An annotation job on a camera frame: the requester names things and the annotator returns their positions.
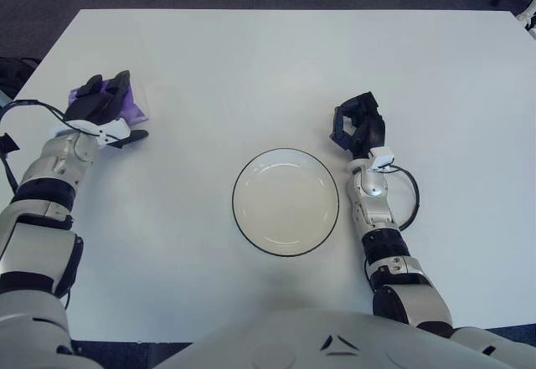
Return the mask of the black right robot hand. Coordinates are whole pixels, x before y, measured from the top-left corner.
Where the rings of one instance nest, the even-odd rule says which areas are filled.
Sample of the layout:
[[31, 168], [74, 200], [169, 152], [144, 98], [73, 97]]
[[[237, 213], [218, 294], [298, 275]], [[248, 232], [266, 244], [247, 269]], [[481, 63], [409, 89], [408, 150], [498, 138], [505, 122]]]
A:
[[371, 92], [343, 102], [334, 110], [330, 139], [353, 159], [348, 163], [352, 174], [384, 172], [394, 162], [394, 153], [384, 144], [385, 123]]

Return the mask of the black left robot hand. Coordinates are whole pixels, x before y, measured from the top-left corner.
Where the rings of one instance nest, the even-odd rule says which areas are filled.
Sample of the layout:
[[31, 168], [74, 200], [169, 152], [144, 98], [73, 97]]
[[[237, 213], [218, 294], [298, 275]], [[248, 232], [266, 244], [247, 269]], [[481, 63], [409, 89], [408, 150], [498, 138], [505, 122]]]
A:
[[52, 135], [78, 131], [95, 138], [100, 147], [121, 149], [149, 136], [148, 131], [134, 127], [145, 120], [147, 115], [134, 98], [129, 71], [112, 79], [97, 74], [70, 91], [62, 123]]

